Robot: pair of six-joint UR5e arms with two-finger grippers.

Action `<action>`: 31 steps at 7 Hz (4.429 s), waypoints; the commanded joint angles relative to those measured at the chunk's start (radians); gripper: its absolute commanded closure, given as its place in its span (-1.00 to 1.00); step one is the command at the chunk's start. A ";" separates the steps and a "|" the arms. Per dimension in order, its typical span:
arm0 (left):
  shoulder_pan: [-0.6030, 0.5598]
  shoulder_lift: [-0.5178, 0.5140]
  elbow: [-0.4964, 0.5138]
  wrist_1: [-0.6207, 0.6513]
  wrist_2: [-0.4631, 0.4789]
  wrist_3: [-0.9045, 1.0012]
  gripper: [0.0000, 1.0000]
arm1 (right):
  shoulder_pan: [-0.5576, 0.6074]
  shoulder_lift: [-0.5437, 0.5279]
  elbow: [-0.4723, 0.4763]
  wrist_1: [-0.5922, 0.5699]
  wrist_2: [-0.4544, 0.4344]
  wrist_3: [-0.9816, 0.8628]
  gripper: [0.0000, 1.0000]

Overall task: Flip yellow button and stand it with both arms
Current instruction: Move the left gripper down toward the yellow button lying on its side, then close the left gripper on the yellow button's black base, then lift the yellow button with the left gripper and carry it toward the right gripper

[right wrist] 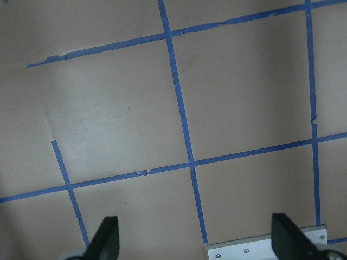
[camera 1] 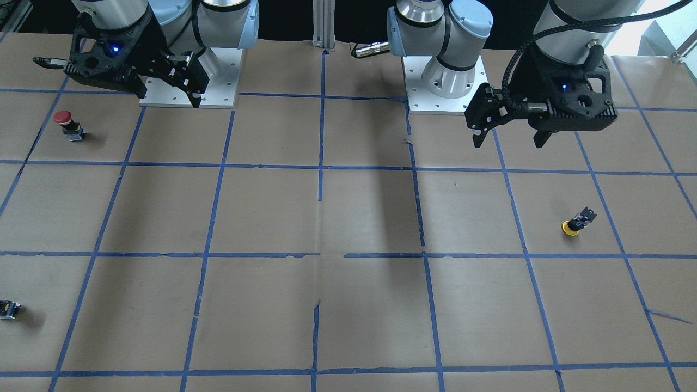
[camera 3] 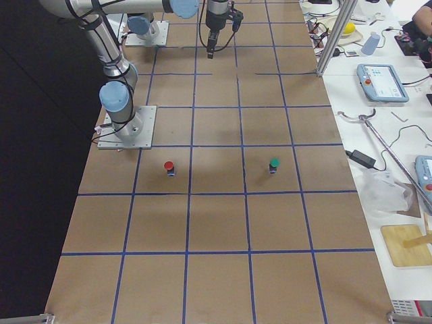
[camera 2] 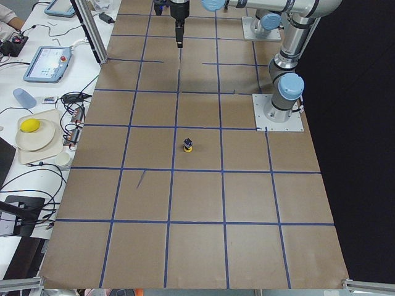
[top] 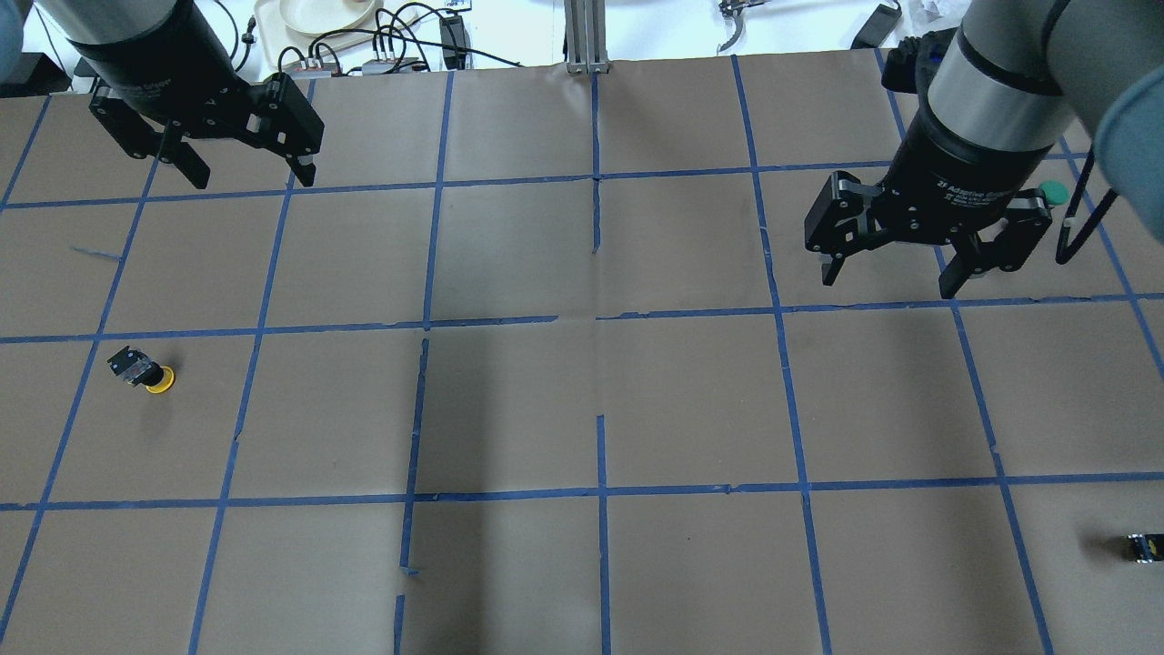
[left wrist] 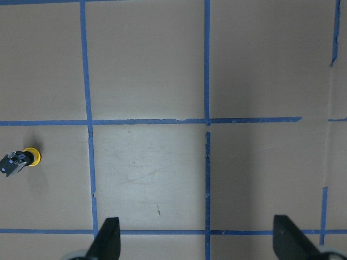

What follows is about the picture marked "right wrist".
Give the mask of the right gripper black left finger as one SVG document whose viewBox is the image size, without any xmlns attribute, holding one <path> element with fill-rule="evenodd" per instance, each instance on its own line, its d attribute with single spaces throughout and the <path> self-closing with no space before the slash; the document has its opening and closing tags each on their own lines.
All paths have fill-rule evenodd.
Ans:
<svg viewBox="0 0 347 260">
<path fill-rule="evenodd" d="M 82 255 L 83 259 L 116 260 L 120 252 L 118 217 L 105 217 L 92 241 Z"/>
</svg>

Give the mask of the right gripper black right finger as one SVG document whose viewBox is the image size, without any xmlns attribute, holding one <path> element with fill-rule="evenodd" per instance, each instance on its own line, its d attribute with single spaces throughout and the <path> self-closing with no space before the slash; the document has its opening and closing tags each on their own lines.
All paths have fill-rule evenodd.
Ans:
<svg viewBox="0 0 347 260">
<path fill-rule="evenodd" d="M 273 213 L 271 245 L 279 260 L 327 259 L 284 213 Z"/>
</svg>

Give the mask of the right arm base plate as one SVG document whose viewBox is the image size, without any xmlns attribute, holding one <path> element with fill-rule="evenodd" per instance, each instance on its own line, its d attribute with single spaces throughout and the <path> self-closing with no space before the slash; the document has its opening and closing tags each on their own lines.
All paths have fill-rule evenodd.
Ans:
<svg viewBox="0 0 347 260">
<path fill-rule="evenodd" d="M 325 226 L 305 227 L 300 230 L 314 245 L 321 248 L 327 246 L 327 229 Z M 207 254 L 210 260 L 257 260 L 277 258 L 272 250 L 270 235 L 208 245 Z"/>
</svg>

